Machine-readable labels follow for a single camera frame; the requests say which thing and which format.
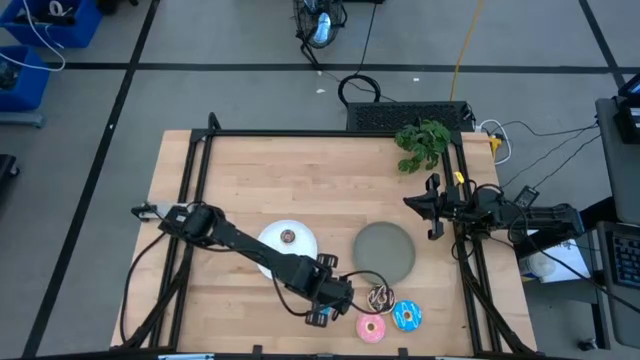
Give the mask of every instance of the concrete floor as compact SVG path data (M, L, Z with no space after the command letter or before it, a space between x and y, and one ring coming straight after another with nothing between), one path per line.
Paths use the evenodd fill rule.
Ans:
M0 6L7 2L1 0ZM466 68L456 98L468 101L480 120L520 120L539 132L593 123L594 101L614 95L617 87L607 69L614 64L605 60L581 2L485 3L463 61L465 66L483 67ZM293 36L290 0L155 2L157 12L140 68L180 63L205 69L130 71L133 77L122 111L113 112L118 92L127 90L122 88L125 70L150 4L141 0L133 8L123 2L117 15L103 19L89 48L64 51L72 70L50 77L38 110L48 119L45 128L0 127L0 153L16 155L22 167L0 212L0 358L23 353L105 133L113 132L113 138L38 355L108 347L139 227L129 209L145 199L163 131L203 127L210 111L224 128L345 127L337 83L326 74L295 70L306 59ZM637 45L634 24L640 3L588 0L588 5L617 65L638 66L640 48L632 45ZM366 63L455 64L474 7L471 0L387 0L378 7ZM360 61L372 5L346 8L347 27L334 44L318 52L323 63L348 66ZM10 35L0 33L0 44L14 43ZM56 61L45 50L40 54ZM233 64L274 66L229 71L227 65ZM346 66L333 73L343 77L353 72ZM452 74L434 69L364 73L399 101L447 99ZM622 68L627 79L634 70L638 68ZM317 93L318 89L326 92ZM370 99L370 94L354 89L347 96ZM108 124L115 126L109 129ZM568 137L537 138L518 125L507 130L514 153L498 167L503 183ZM597 131L582 134L520 176L506 189L507 195L535 184ZM539 190L540 204L569 202L577 208L608 196L601 144L587 146ZM612 351L576 350L576 340L593 336L590 309L548 295L544 289L527 288L540 350L588 359L640 356L640 351L617 344Z

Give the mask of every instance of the wooden table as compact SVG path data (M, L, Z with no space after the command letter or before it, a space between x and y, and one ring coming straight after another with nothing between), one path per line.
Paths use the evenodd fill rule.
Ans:
M150 202L177 199L189 134L165 132ZM463 134L463 140L471 178L478 184L497 183L487 137ZM471 355L462 280L450 255L452 226L445 223L440 240L427 239L430 222L422 221L402 198L424 193L430 174L424 170L399 174L396 164L403 155L392 139L382 138L218 137L213 141L204 200L222 208L231 222L254 237L274 221L301 221L318 239L320 252L340 258L338 274L354 270L352 241L362 227L382 220L400 225L412 236L417 259L411 274L394 290L399 299L411 299L422 307L423 323L417 331L401 332L387 315L384 340L365 344L355 332L355 309L326 329L305 325L302 318L286 312L273 284L255 264L238 254L196 251L179 350L247 353L261 344L265 353L395 355L399 347L406 347L413 355ZM199 159L195 164L189 199ZM435 170L442 174L441 166ZM134 256L159 234L157 225L153 221L141 225ZM126 317L129 336L156 301L167 245L165 240L153 248L134 273ZM513 250L493 241L486 241L484 248L496 307L523 342L535 348ZM366 307L370 285L352 279L356 302ZM286 300L296 310L309 309L308 302L292 294ZM485 324L478 303L477 308L479 321ZM173 306L169 309L161 343L168 338ZM485 326L481 334L484 348L490 349ZM115 331L113 344L119 343Z

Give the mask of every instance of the leafy plant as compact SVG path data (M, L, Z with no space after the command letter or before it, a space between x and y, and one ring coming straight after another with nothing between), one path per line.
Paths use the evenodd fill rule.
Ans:
M395 142L412 155L398 162L398 170L412 174L420 169L420 164L425 160L425 169L433 169L450 140L449 130L437 121L422 120L420 126L405 126L396 133Z

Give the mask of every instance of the yellow cable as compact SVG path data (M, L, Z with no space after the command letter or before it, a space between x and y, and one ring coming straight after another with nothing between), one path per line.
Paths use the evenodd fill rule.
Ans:
M453 71L453 82L451 83L451 94L449 95L449 102L453 101L453 95L456 92L456 81L458 80L458 71L460 70L460 63L462 62L464 51L467 50L467 47L469 46L469 42L471 41L471 34L473 34L473 30L476 27L476 21L478 20L478 15L480 15L480 10L482 10L483 6L484 6L484 0L478 0L478 6L476 6L476 11L473 13L473 20L471 20L471 26L469 26L467 37L464 39L464 45L462 46L462 50L460 50L460 56L458 56L456 69Z

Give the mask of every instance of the blue bin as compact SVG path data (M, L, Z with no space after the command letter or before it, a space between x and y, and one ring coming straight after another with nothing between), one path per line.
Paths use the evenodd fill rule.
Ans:
M0 52L27 65L47 66L28 46L0 47ZM22 67L13 89L0 89L0 111L23 111L38 108L42 101L44 88L47 86L47 80L49 80L48 71Z
M59 0L64 8L69 5L76 9L75 25L51 25L45 32L45 25L34 24L36 30L49 45L56 47L58 43L64 47L84 48L89 46L93 34L102 20L102 13L96 6L96 0ZM49 0L27 0L29 11L36 16L40 11L48 11ZM29 24L16 24L13 20L24 8L22 0L11 0L9 6L0 16L0 26L4 27L23 45L46 46L38 39Z

